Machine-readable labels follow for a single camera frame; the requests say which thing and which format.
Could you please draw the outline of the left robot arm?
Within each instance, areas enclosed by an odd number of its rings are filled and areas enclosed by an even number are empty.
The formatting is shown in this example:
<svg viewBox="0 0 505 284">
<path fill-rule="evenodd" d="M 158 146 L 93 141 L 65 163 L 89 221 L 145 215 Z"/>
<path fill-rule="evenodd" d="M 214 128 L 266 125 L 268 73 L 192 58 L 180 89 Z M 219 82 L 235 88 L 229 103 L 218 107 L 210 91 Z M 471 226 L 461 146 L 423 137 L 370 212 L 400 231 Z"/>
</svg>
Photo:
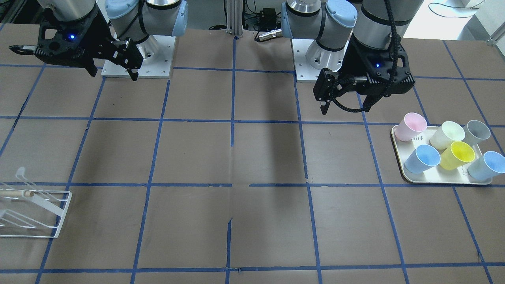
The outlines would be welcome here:
<svg viewBox="0 0 505 284">
<path fill-rule="evenodd" d="M 321 113 L 330 104 L 368 112 L 380 99 L 415 85 L 402 37 L 421 0 L 287 0 L 283 36 L 311 40 L 305 59 L 319 71 L 313 88 Z"/>
</svg>

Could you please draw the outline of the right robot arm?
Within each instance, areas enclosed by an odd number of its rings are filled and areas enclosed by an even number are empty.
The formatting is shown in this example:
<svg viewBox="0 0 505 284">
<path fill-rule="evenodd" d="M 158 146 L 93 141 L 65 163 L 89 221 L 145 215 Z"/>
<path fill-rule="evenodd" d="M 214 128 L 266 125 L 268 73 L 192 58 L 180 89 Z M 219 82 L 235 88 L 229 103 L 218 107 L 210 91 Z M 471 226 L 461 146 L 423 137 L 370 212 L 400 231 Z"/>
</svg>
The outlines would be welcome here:
<svg viewBox="0 0 505 284">
<path fill-rule="evenodd" d="M 96 76 L 94 59 L 105 59 L 136 81 L 148 58 L 140 45 L 155 36 L 181 37 L 187 27 L 185 0 L 107 0 L 104 17 L 94 0 L 40 0 L 38 42 L 11 45 L 15 54 L 50 65 L 77 67 Z"/>
</svg>

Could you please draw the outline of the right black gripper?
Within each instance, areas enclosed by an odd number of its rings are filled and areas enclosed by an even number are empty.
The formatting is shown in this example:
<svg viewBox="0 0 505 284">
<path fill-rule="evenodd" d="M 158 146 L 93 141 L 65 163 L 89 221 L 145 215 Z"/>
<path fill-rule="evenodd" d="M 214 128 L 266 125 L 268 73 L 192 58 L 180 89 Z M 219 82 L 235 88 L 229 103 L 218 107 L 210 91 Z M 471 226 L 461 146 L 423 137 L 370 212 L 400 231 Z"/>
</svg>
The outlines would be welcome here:
<svg viewBox="0 0 505 284">
<path fill-rule="evenodd" d="M 112 59 L 119 47 L 97 4 L 41 4 L 36 45 L 11 45 L 12 52 L 33 55 L 44 63 L 78 67 L 96 76 L 94 59 Z M 127 63 L 125 69 L 137 81 L 140 63 Z"/>
</svg>

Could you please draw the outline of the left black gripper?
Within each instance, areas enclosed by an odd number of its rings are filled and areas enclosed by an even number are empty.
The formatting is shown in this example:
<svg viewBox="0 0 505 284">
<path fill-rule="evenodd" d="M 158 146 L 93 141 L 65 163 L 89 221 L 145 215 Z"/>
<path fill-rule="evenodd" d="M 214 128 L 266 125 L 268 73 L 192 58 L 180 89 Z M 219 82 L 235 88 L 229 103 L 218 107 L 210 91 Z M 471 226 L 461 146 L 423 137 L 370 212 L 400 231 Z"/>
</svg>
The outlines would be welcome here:
<svg viewBox="0 0 505 284">
<path fill-rule="evenodd" d="M 339 70 L 342 86 L 339 96 L 346 92 L 365 95 L 362 108 L 339 108 L 348 112 L 368 112 L 379 99 L 390 95 L 404 94 L 415 85 L 409 59 L 401 38 L 390 43 L 386 50 L 369 48 L 352 37 L 346 51 L 343 65 Z M 334 100 L 332 92 L 320 93 L 320 110 L 326 115 Z"/>
</svg>

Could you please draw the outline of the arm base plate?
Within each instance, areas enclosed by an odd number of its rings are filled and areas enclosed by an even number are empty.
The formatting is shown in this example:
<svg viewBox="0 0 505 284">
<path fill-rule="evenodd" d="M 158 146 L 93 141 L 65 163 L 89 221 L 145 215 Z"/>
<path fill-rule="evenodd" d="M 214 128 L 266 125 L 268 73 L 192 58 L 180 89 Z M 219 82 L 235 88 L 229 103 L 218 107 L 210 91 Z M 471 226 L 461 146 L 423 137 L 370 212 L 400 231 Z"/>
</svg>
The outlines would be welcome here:
<svg viewBox="0 0 505 284">
<path fill-rule="evenodd" d="M 296 79 L 298 82 L 316 82 L 323 68 L 337 72 L 343 64 L 348 42 L 342 50 L 333 52 L 321 48 L 316 40 L 292 39 Z"/>
<path fill-rule="evenodd" d="M 169 79 L 172 72 L 173 57 L 177 37 L 151 35 L 137 45 L 144 56 L 138 78 Z"/>
</svg>

